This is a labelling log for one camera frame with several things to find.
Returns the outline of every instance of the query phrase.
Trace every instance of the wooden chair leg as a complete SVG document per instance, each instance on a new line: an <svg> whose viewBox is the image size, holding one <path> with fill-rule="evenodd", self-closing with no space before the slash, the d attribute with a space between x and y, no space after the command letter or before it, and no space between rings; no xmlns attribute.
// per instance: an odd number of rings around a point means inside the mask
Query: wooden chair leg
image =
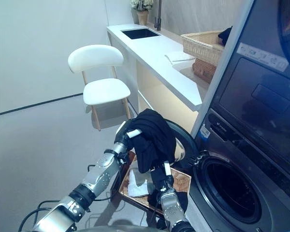
<svg viewBox="0 0 290 232"><path fill-rule="evenodd" d="M95 107L93 107L93 105L91 106L91 111L93 113L93 117L95 119L96 126L97 126L98 130L101 131L101 126L100 126L100 123L99 123L98 114L97 114L97 111L96 111Z"/></svg>
<svg viewBox="0 0 290 232"><path fill-rule="evenodd" d="M129 107L128 107L128 99L127 98L124 98L124 103L125 103L125 107L126 107L126 113L127 113L127 117L128 119L131 118L131 115L130 115L130 110L129 110Z"/></svg>

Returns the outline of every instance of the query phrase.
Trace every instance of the stacked washer dryer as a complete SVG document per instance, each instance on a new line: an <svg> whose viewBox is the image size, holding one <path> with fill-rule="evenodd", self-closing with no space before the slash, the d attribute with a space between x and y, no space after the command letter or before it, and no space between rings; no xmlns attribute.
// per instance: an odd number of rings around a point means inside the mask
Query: stacked washer dryer
<svg viewBox="0 0 290 232"><path fill-rule="evenodd" d="M195 138L214 232L290 232L290 0L255 0Z"/></svg>

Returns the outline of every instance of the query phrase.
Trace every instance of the wicker basket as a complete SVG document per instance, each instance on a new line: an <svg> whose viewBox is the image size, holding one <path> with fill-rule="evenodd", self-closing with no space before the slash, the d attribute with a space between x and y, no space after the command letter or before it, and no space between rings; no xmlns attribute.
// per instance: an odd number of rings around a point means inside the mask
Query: wicker basket
<svg viewBox="0 0 290 232"><path fill-rule="evenodd" d="M192 65L194 74L210 83L220 55L224 49L218 35L222 31L208 31L181 35L184 52L196 58Z"/></svg>
<svg viewBox="0 0 290 232"><path fill-rule="evenodd" d="M216 70L216 66L196 58L195 62L192 65L192 70L193 73L199 78L205 80L207 83L211 83Z"/></svg>
<svg viewBox="0 0 290 232"><path fill-rule="evenodd" d="M179 192L187 192L187 194L189 194L189 190L190 190L190 183L191 183L191 176L187 175L185 173L182 173L178 170L175 170L173 168L171 168L171 173L172 176L174 178L174 184L173 184L173 188L176 191ZM119 188L119 193L121 195L123 195L126 198L129 198L133 201L135 201L138 204L141 204L142 206L145 206L149 209L155 210L154 207L152 207L151 205L149 205L148 201L147 201L147 196L144 197L130 197L128 195L128 183L129 183L129 170L127 171L121 185ZM156 210L158 213L163 214L162 211L160 209Z"/></svg>
<svg viewBox="0 0 290 232"><path fill-rule="evenodd" d="M222 31L208 31L181 35L184 52L217 66L224 49L218 35Z"/></svg>

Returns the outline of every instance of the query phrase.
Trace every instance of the sink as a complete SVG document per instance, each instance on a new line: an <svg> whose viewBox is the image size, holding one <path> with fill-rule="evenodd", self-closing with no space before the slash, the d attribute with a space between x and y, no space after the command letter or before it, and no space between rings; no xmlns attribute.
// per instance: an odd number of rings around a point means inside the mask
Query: sink
<svg viewBox="0 0 290 232"><path fill-rule="evenodd" d="M153 31L151 31L147 28L134 29L134 30L122 30L122 33L127 35L132 40L146 38L146 37L159 36L159 34L154 33Z"/></svg>

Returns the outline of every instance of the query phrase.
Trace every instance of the white wall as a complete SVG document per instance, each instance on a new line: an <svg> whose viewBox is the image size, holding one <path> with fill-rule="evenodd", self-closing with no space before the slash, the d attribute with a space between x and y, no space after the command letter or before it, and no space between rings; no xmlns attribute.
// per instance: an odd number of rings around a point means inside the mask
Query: white wall
<svg viewBox="0 0 290 232"><path fill-rule="evenodd" d="M233 25L243 0L162 0L161 27L177 35L223 30ZM149 21L158 17L154 1Z"/></svg>
<svg viewBox="0 0 290 232"><path fill-rule="evenodd" d="M68 56L106 27L104 0L0 0L0 113L83 92Z"/></svg>
<svg viewBox="0 0 290 232"><path fill-rule="evenodd" d="M131 10L130 0L105 0L109 25L134 23L137 17Z"/></svg>

